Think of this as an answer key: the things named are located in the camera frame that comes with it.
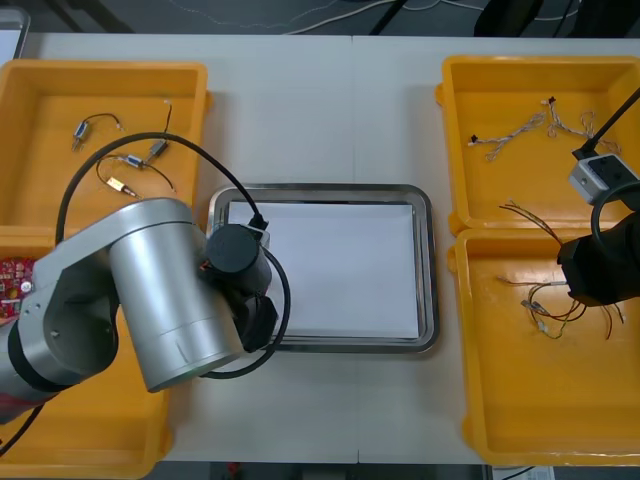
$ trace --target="connector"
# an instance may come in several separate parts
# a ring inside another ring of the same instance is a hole
[[[84,142],[89,135],[89,122],[84,120],[80,122],[76,131],[73,132],[73,144],[71,145],[71,151],[75,152],[80,144]]]
[[[142,200],[142,197],[140,195],[138,195],[136,192],[131,190],[128,186],[126,186],[124,183],[122,183],[120,180],[116,178],[109,177],[109,180],[107,180],[107,185],[109,185],[111,188],[113,188],[117,192],[121,192],[131,197],[137,198],[138,200]]]
[[[143,162],[140,158],[135,155],[127,155],[126,157],[120,157],[124,163],[127,165],[131,165],[135,168],[140,168],[143,165]]]
[[[153,145],[151,145],[151,148],[149,149],[149,155],[147,156],[147,159],[144,161],[144,163],[149,163],[154,158],[158,158],[165,152],[167,148],[169,148],[169,142],[167,140],[158,140]]]
[[[253,218],[249,221],[249,226],[253,227],[257,230],[266,230],[269,226],[269,222],[267,222],[262,215],[255,214]]]

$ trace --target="white cable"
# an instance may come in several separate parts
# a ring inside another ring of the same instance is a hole
[[[220,20],[217,20],[216,18],[214,18],[213,16],[209,15],[206,12],[203,12],[202,10],[197,10],[195,8],[188,8],[185,7],[183,5],[180,5],[176,0],[166,0],[168,3],[170,3],[171,5],[173,5],[176,8],[179,8],[180,10],[187,12],[187,13],[192,13],[194,15],[200,15],[202,17],[205,17],[207,20],[209,20],[210,22],[216,24],[216,25],[221,25],[221,26],[228,26],[228,27],[238,27],[238,28],[265,28],[265,29],[272,29],[272,28],[279,28],[279,27],[288,27],[289,25],[291,25],[293,22],[301,19],[302,17],[305,17],[311,13],[314,12],[318,12],[321,10],[326,10],[327,8],[332,7],[333,5],[335,5],[336,3],[338,3],[340,0],[331,0],[329,3],[327,3],[326,5],[322,6],[322,7],[315,7],[315,8],[311,8],[305,12],[302,12],[298,15],[296,15],[295,17],[291,18],[288,22],[286,23],[272,23],[272,24],[264,24],[264,23],[251,23],[251,24],[241,24],[241,23],[236,23],[236,22],[223,22]],[[336,17],[331,17],[328,18],[326,20],[323,20],[321,22],[318,22],[316,24],[313,24],[309,27],[305,27],[305,28],[301,28],[299,30],[293,30],[291,32],[286,32],[283,35],[297,35],[299,33],[305,33],[305,32],[309,32],[311,30],[315,30],[316,28],[322,27],[323,25],[327,25],[329,23],[333,23],[333,22],[337,22],[339,20],[343,20],[345,18],[349,18],[352,17],[354,15],[358,15],[362,12],[365,12],[371,8],[375,8],[378,7],[380,5],[385,5],[387,3],[392,3],[395,0],[380,0],[378,2],[375,3],[371,3],[369,5],[366,5],[362,8],[359,8],[357,10],[353,10],[351,12],[347,12],[345,14],[342,15],[338,15]],[[434,2],[430,3],[429,5],[425,5],[424,7],[407,7],[406,5],[403,6],[402,8],[405,10],[408,10],[410,12],[419,12],[419,11],[424,11],[424,10],[430,10],[434,7],[437,7],[438,5],[440,5],[441,3],[444,3],[445,5],[451,5],[453,7],[460,7],[460,8],[467,8],[470,10],[477,10],[477,11],[483,11],[484,7],[478,7],[476,5],[467,5],[466,3],[459,3],[459,2],[454,2],[452,0],[435,0]],[[573,12],[570,12],[567,14],[566,18],[572,17],[574,15],[576,15],[578,13],[578,9],[574,10]],[[555,22],[555,21],[559,21],[562,20],[562,17],[536,17],[534,20],[539,21],[539,22]]]
[[[460,3],[460,2],[453,2],[451,0],[438,0],[436,2],[431,3],[430,5],[426,5],[424,7],[407,7],[405,5],[402,8],[404,8],[405,10],[409,10],[411,12],[419,12],[419,11],[422,11],[422,10],[429,10],[430,8],[436,7],[440,3],[444,3],[446,5],[451,5],[453,7],[468,8],[469,10],[477,10],[479,12],[482,12],[484,10],[484,7],[478,7],[477,5],[468,5],[466,3]],[[576,8],[573,12],[568,13],[566,18],[573,17],[577,13],[578,13],[578,9]],[[557,22],[557,21],[562,20],[562,17],[536,17],[534,20],[536,20],[538,22]]]
[[[493,150],[485,154],[485,158],[489,162],[493,162],[498,156],[498,154],[500,153],[500,150],[502,150],[507,143],[509,143],[511,140],[513,140],[515,137],[517,137],[521,133],[530,132],[531,130],[538,128],[544,123],[545,118],[546,118],[546,114],[544,112],[535,113],[529,119],[529,121],[527,121],[527,123],[525,123],[522,127],[517,129],[513,133],[510,133],[509,135],[506,135],[504,137],[498,137],[498,138],[484,138],[484,139],[478,138],[476,135],[474,135],[471,137],[471,141],[467,145],[470,147],[473,147],[475,145],[482,145],[486,143],[497,143],[498,145]]]
[[[272,24],[264,24],[264,23],[251,23],[251,24],[247,24],[247,25],[243,25],[241,23],[236,23],[236,22],[223,22],[220,21],[214,17],[212,17],[211,15],[209,15],[206,12],[203,12],[202,10],[197,10],[195,8],[188,8],[185,7],[184,5],[180,5],[176,0],[167,0],[168,3],[170,3],[171,5],[173,5],[176,8],[179,8],[180,10],[183,10],[187,13],[192,13],[195,15],[200,15],[202,17],[205,17],[207,20],[209,20],[211,23],[215,23],[216,25],[221,25],[221,26],[226,26],[226,27],[238,27],[238,28],[254,28],[254,27],[259,27],[259,28],[266,28],[266,29],[271,29],[271,28],[279,28],[279,27],[288,27],[290,26],[293,22],[295,22],[296,20],[300,20],[302,17],[306,17],[307,15],[314,13],[314,12],[319,12],[321,10],[326,10],[327,8],[330,8],[332,6],[334,6],[336,3],[338,3],[340,0],[331,0],[329,3],[327,3],[326,5],[322,6],[322,7],[315,7],[315,8],[311,8],[305,12],[300,13],[299,15],[296,15],[295,17],[289,19],[288,22],[286,23],[272,23]]]
[[[297,35],[299,33],[305,33],[308,32],[310,30],[315,30],[318,27],[322,27],[323,25],[326,25],[328,23],[333,23],[333,22],[337,22],[338,20],[342,20],[344,18],[349,18],[352,17],[354,15],[358,15],[359,13],[362,13],[366,10],[369,10],[370,8],[374,8],[374,7],[379,7],[380,5],[385,5],[387,3],[393,3],[395,2],[395,0],[380,0],[379,2],[375,2],[375,3],[371,3],[365,7],[359,8],[357,10],[353,10],[349,13],[345,13],[343,15],[338,15],[337,17],[333,17],[333,18],[328,18],[326,20],[323,20],[322,22],[316,23],[315,25],[311,25],[310,27],[305,27],[305,28],[301,28],[300,30],[294,30],[292,32],[287,32],[284,33],[283,35]]]
[[[435,2],[433,2],[432,4],[430,4],[430,5],[426,5],[426,6],[424,6],[424,7],[407,7],[407,6],[405,5],[405,6],[404,6],[404,7],[402,7],[402,8],[404,8],[405,10],[409,10],[410,12],[421,12],[421,11],[423,11],[423,10],[430,10],[430,9],[432,9],[433,7],[437,7],[437,6],[440,4],[440,2],[441,2],[441,1],[442,1],[442,0],[436,0],[436,1],[435,1]]]

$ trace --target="cable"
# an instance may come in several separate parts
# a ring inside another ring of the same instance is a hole
[[[173,104],[169,100],[165,100],[169,104],[169,112],[167,113],[167,123],[164,125],[164,133],[169,130],[169,122],[171,121],[171,112],[173,112]]]
[[[564,243],[562,242],[560,237],[556,234],[556,232],[553,231],[553,229],[549,226],[549,224],[547,222],[542,220],[537,215],[534,215],[532,212],[530,212],[526,208],[522,208],[520,205],[518,205],[513,200],[509,200],[509,203],[507,203],[505,205],[499,205],[498,208],[502,208],[504,210],[509,210],[510,212],[513,212],[513,213],[517,213],[518,215],[520,215],[520,216],[526,218],[527,220],[529,220],[530,222],[535,223],[542,230],[544,230],[549,235],[551,235],[556,240],[556,242],[558,242],[561,246],[564,245]]]
[[[111,117],[116,121],[116,126],[118,127],[118,129],[122,128],[122,124],[120,123],[120,119],[118,117],[116,117],[116,115],[114,113],[110,113],[110,112],[95,113],[93,115],[89,115],[87,118],[85,118],[83,120],[83,122],[88,122],[92,118],[96,118],[96,117]]]
[[[631,94],[631,96],[627,99],[627,101],[624,102],[622,106],[618,110],[616,110],[616,112],[613,115],[611,115],[611,118],[607,120],[605,124],[602,125],[602,127],[600,127],[600,130],[598,130],[594,136],[592,136],[589,140],[587,140],[584,143],[582,147],[580,147],[580,150],[583,152],[591,152],[595,150],[595,147],[600,141],[600,139],[602,138],[602,136],[605,133],[607,133],[607,130],[609,130],[611,126],[616,121],[618,121],[618,119],[624,114],[624,112],[626,112],[629,109],[629,107],[631,107],[631,105],[636,103],[636,100],[638,100],[638,98],[640,98],[640,87]]]
[[[148,139],[154,139],[154,138],[166,139],[166,140],[170,140],[172,142],[176,142],[181,145],[184,145],[185,147],[189,148],[190,150],[193,150],[202,158],[207,160],[211,165],[213,165],[218,170],[220,170],[220,172],[222,172],[224,176],[227,177],[231,183],[233,183],[233,185],[238,189],[238,191],[240,191],[242,196],[245,198],[245,200],[251,207],[251,210],[253,210],[254,218],[264,222],[264,219],[262,218],[262,215],[260,215],[260,211],[258,210],[258,206],[256,205],[256,202],[253,200],[253,198],[251,198],[251,195],[249,194],[249,192],[247,192],[247,189],[244,188],[244,186],[238,181],[238,179],[224,165],[222,165],[218,160],[213,158],[202,147],[196,145],[195,143],[179,135],[173,135],[171,133],[164,133],[164,132],[144,132],[144,133],[136,133],[133,135],[127,135],[126,137],[122,137],[117,140],[114,140],[111,143],[108,143],[101,149],[94,152],[93,155],[91,155],[87,159],[87,161],[84,162],[82,166],[78,169],[78,171],[74,174],[60,202],[60,208],[58,210],[58,219],[56,221],[56,233],[55,233],[56,245],[64,240],[64,226],[67,219],[67,212],[69,210],[69,203],[71,202],[71,197],[73,196],[73,193],[78,187],[78,184],[80,183],[82,178],[87,174],[87,172],[91,169],[91,167],[93,167],[97,162],[100,161],[101,158],[107,156],[116,148],[122,147],[124,145],[128,145],[130,143],[138,142],[140,140],[148,140]]]
[[[294,30],[292,32],[287,32],[284,33],[283,35],[298,35],[300,33],[305,33],[305,32],[309,32],[311,30],[315,30],[316,28],[322,27],[323,25],[327,25],[329,23],[333,23],[333,22],[337,22],[338,20],[343,20],[345,18],[349,18],[349,17],[353,17],[354,15],[358,15],[359,13],[362,12],[366,12],[367,10],[371,9],[371,8],[375,8],[375,7],[379,7],[380,5],[385,5],[387,3],[392,3],[395,0],[380,0],[378,2],[374,2],[371,3],[369,5],[366,5],[362,8],[359,8],[357,10],[353,10],[349,13],[345,13],[343,15],[338,15],[337,17],[332,17],[332,18],[328,18],[326,20],[323,20],[322,22],[318,22],[314,25],[311,25],[310,27],[305,27],[305,28],[301,28],[299,30]]]
[[[460,8],[467,8],[469,10],[476,10],[478,12],[484,11],[484,8],[485,8],[485,7],[478,7],[477,5],[468,5],[466,3],[454,2],[452,0],[438,0],[437,2],[434,2],[424,7],[405,6],[404,9],[409,10],[411,12],[419,12],[421,10],[429,10],[430,8],[433,8],[440,3],[444,3],[445,5],[451,5],[452,7],[460,7]],[[563,17],[564,18],[573,17],[577,13],[578,13],[578,9],[576,8],[573,12],[568,13],[566,16],[563,15],[562,17],[536,17],[534,18],[534,20],[537,22],[557,22],[558,20],[562,20]]]
[[[575,135],[580,135],[582,137],[587,137],[587,139],[593,138],[594,129],[593,129],[593,121],[596,118],[596,114],[589,110],[580,115],[580,122],[584,127],[584,131],[575,130],[569,126],[567,126],[560,117],[558,116],[558,112],[556,111],[556,103],[557,100],[555,97],[550,97],[548,100],[543,100],[542,105],[546,105],[549,107],[549,112],[551,113],[552,122],[549,124],[547,128],[547,135],[551,138],[555,138],[558,134],[556,132],[556,128],[564,130],[565,132],[573,133]],[[600,138],[597,143],[601,143],[604,145],[609,151],[620,154],[622,153],[622,149],[620,145],[616,142],[612,142],[611,140],[605,140],[604,138]]]
[[[100,179],[100,181],[102,183],[104,183],[105,185],[107,185],[108,187],[112,188],[112,186],[109,184],[109,182],[107,180],[105,180],[105,178],[100,174],[100,165],[102,165],[102,162],[104,160],[108,160],[108,159],[114,159],[114,160],[120,160],[121,162],[127,163],[129,164],[129,162],[127,162],[127,158],[124,155],[106,155],[104,157],[102,157],[101,159],[99,159],[96,162],[96,175],[98,176],[98,178]],[[167,177],[162,171],[160,171],[159,168],[154,167],[153,165],[151,165],[150,163],[143,163],[142,161],[140,161],[140,163],[138,164],[139,167],[136,167],[135,165],[133,165],[134,168],[142,168],[142,169],[147,169],[150,168],[151,170],[153,170],[154,172],[156,172],[158,175],[160,175],[162,178],[164,178],[164,180],[167,182],[167,184],[169,185],[169,187],[171,188],[171,190],[173,192],[176,191],[176,187],[173,184],[173,182],[171,181],[171,179],[169,177]]]
[[[202,17],[205,17],[211,23],[214,23],[216,25],[226,26],[226,27],[238,27],[238,28],[255,28],[255,27],[258,27],[258,28],[265,28],[265,29],[272,29],[272,28],[278,28],[278,27],[288,27],[289,25],[291,25],[296,20],[300,20],[302,17],[306,17],[307,15],[309,15],[311,13],[319,12],[321,10],[326,10],[327,8],[330,8],[330,7],[334,6],[339,1],[340,0],[331,0],[329,3],[327,3],[326,5],[324,5],[322,7],[311,8],[311,9],[305,11],[305,12],[302,12],[302,13],[296,15],[295,17],[291,18],[286,23],[272,23],[272,24],[266,24],[266,25],[263,24],[263,23],[251,23],[251,24],[248,24],[248,25],[243,25],[241,23],[236,23],[236,22],[222,22],[222,21],[217,20],[216,18],[212,17],[208,13],[203,12],[202,10],[197,10],[195,8],[187,8],[187,7],[184,7],[184,6],[180,5],[175,0],[167,0],[167,2],[170,3],[171,5],[173,5],[174,7],[179,8],[180,10],[183,10],[183,11],[185,11],[187,13],[191,13],[191,14],[200,15]]]
[[[609,247],[604,238],[602,238],[602,231],[600,230],[600,214],[602,213],[602,209],[605,204],[616,195],[619,195],[624,192],[631,192],[637,190],[640,192],[640,181],[626,183],[624,185],[618,185],[615,188],[610,188],[605,192],[604,195],[598,197],[598,200],[593,205],[593,210],[591,211],[591,235],[593,236],[593,241],[596,246],[600,249],[600,251],[610,260],[616,263],[625,263],[628,261],[627,255],[621,254],[617,250],[613,250]]]
[[[280,262],[278,262],[276,257],[274,257],[269,250],[267,250],[264,247],[262,247],[262,250],[264,251],[264,254],[267,257],[267,259],[271,262],[271,264],[276,269],[276,272],[278,272],[278,276],[280,277],[280,281],[282,282],[282,291],[284,294],[284,307],[282,310],[282,321],[280,322],[280,328],[278,329],[278,333],[276,334],[276,337],[273,339],[273,342],[271,342],[269,345],[266,346],[262,356],[260,356],[260,358],[258,358],[252,364],[247,365],[246,367],[241,368],[239,370],[234,370],[232,372],[205,373],[204,375],[200,375],[200,377],[202,378],[212,378],[214,380],[229,380],[232,378],[238,378],[243,375],[247,375],[248,373],[253,372],[258,367],[263,365],[267,360],[269,360],[273,356],[273,354],[276,352],[276,349],[278,348],[278,346],[282,343],[282,339],[284,338],[284,335],[287,331],[287,325],[289,325],[289,315],[291,313],[291,288],[289,287],[289,280],[287,279],[287,274],[284,272],[284,269],[282,268],[282,265],[280,265]]]
[[[22,426],[18,429],[18,431],[9,439],[7,443],[5,443],[2,447],[0,447],[0,458],[6,455],[6,453],[13,447],[18,440],[22,438],[25,432],[29,429],[34,420],[40,415],[42,408],[44,405],[38,405],[31,411],[31,414],[24,421]]]
[[[518,128],[516,131],[504,137],[482,139],[482,138],[478,138],[477,135],[471,135],[471,141],[467,145],[469,147],[473,147],[474,145],[482,145],[485,143],[497,143],[498,145],[485,155],[485,158],[487,159],[487,161],[492,162],[496,159],[500,151],[504,148],[504,146],[507,143],[509,143],[511,140],[513,140],[515,137],[517,137],[521,133],[529,132],[531,130],[538,128],[540,125],[544,123],[545,118],[546,118],[546,114],[544,112],[535,113],[531,116],[531,118],[527,121],[527,123],[525,123],[523,126]]]
[[[396,14],[404,7],[407,0],[395,0],[389,9],[384,13],[382,18],[375,24],[369,35],[380,35]]]
[[[200,15],[202,17],[205,17],[207,20],[209,20],[211,23],[214,23],[216,25],[221,25],[221,26],[229,26],[229,27],[238,27],[238,28],[265,28],[265,29],[272,29],[272,28],[278,28],[278,27],[288,27],[289,25],[291,25],[293,22],[301,19],[302,17],[305,17],[307,15],[309,15],[310,13],[313,12],[318,12],[321,10],[326,10],[330,7],[332,7],[333,5],[335,5],[336,3],[338,3],[339,0],[332,0],[331,2],[327,3],[326,5],[323,5],[321,7],[316,7],[316,8],[312,8],[310,10],[307,10],[299,15],[296,15],[295,17],[291,18],[288,22],[286,23],[273,23],[270,25],[265,25],[262,23],[252,23],[252,24],[248,24],[248,25],[243,25],[240,23],[236,23],[236,22],[223,22],[220,21],[218,19],[216,19],[215,17],[209,15],[206,12],[203,12],[202,10],[197,10],[195,8],[187,8],[183,5],[180,5],[178,2],[176,2],[176,0],[166,0],[169,4],[173,5],[176,8],[179,8],[180,10],[187,12],[187,13],[191,13],[194,15]],[[380,0],[378,2],[369,4],[369,5],[365,5],[362,8],[358,8],[357,10],[353,10],[351,12],[342,14],[342,15],[338,15],[335,17],[331,17],[328,18],[326,20],[322,20],[321,22],[318,22],[316,24],[313,24],[311,26],[308,27],[304,27],[298,30],[293,30],[290,32],[285,32],[283,33],[283,35],[298,35],[300,33],[305,33],[305,32],[310,32],[311,30],[315,30],[316,28],[322,27],[324,25],[327,25],[329,23],[333,23],[333,22],[337,22],[339,20],[344,20],[345,18],[349,18],[352,17],[354,15],[358,15],[362,12],[365,12],[371,8],[375,8],[378,7],[380,5],[384,5],[387,3],[392,3],[395,0]],[[408,7],[406,5],[404,5],[402,8],[404,10],[408,10],[411,12],[419,12],[419,11],[423,11],[423,10],[429,10],[431,8],[436,7],[437,5],[439,5],[440,3],[444,3],[445,5],[451,5],[453,7],[460,7],[460,8],[467,8],[470,10],[476,10],[476,11],[483,11],[484,7],[478,7],[476,5],[467,5],[464,3],[459,3],[459,2],[454,2],[451,0],[436,0],[435,2],[430,3],[429,5],[426,5],[424,7]],[[534,18],[534,20],[538,21],[538,22],[556,22],[558,20],[562,20],[563,18],[569,18],[569,17],[573,17],[574,15],[576,15],[578,13],[578,9],[574,10],[573,12],[568,13],[566,16],[563,15],[562,17],[536,17]]]
[[[512,478],[519,477],[520,475],[524,475],[530,470],[533,470],[536,467],[527,467],[524,470],[520,470],[518,473],[514,473],[513,475],[509,475],[508,477],[504,477],[502,480],[511,480]]]
[[[562,25],[564,25],[564,21],[567,19],[567,15],[569,15],[569,10],[571,10],[571,5],[573,5],[573,0],[569,0],[567,2],[567,8],[564,9],[562,18],[560,19],[560,22],[556,26],[556,29],[554,30],[553,35],[551,36],[552,38],[556,38],[558,36],[558,33],[560,33],[560,29],[562,28]]]
[[[422,12],[423,10],[431,10],[433,7],[437,7],[442,0],[436,0],[435,2],[425,5],[424,7],[407,7],[406,5],[402,8],[405,10],[409,10],[410,12]]]

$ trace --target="white paper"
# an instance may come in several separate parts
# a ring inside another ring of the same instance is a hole
[[[0,30],[0,65],[13,60],[19,39],[20,30]]]
[[[261,203],[291,285],[288,336],[418,337],[411,205]],[[229,223],[251,209],[233,202]],[[282,311],[277,273],[269,289]]]

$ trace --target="tray rim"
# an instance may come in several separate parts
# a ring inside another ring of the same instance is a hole
[[[432,205],[429,197],[419,188],[405,184],[351,184],[351,183],[265,183],[245,185],[256,202],[260,202],[261,194],[265,192],[279,191],[281,193],[293,193],[304,191],[305,194],[313,195],[320,192],[334,192],[343,195],[357,195],[366,192],[386,192],[390,195],[408,195],[419,199],[424,208],[423,233],[421,224],[416,223],[416,203],[398,202],[401,204],[411,204],[414,207],[414,258],[416,260],[416,302],[418,306],[419,326],[423,326],[423,331],[418,339],[390,339],[392,343],[385,343],[385,339],[376,338],[341,338],[341,337],[285,337],[280,350],[297,352],[316,353],[421,353],[431,348],[440,333],[440,321],[438,310],[438,295],[436,287],[436,260],[434,246],[434,232],[432,220]],[[225,186],[218,189],[212,196],[209,203],[207,217],[207,236],[211,234],[213,224],[218,220],[226,221],[226,208],[230,201],[242,200],[242,196],[233,186]],[[353,199],[335,200],[344,203],[382,204],[386,202],[356,201]],[[418,275],[418,262],[422,266],[421,275]],[[425,295],[431,297],[431,308],[427,306]]]
[[[556,230],[566,238],[587,235],[587,229],[567,228]],[[488,444],[487,429],[484,415],[483,384],[480,373],[478,344],[473,333],[473,314],[464,315],[464,311],[471,311],[473,294],[468,266],[467,243],[475,239],[507,239],[553,241],[542,230],[522,228],[494,228],[467,229],[458,235],[455,244],[447,252],[449,270],[455,275],[455,286],[458,298],[458,317],[460,318],[460,336],[462,342],[463,374],[465,379],[465,399],[467,413],[462,422],[462,432],[465,441],[490,465],[550,465],[550,466],[605,466],[605,465],[640,465],[640,452],[635,453],[606,453],[593,452],[496,452]]]

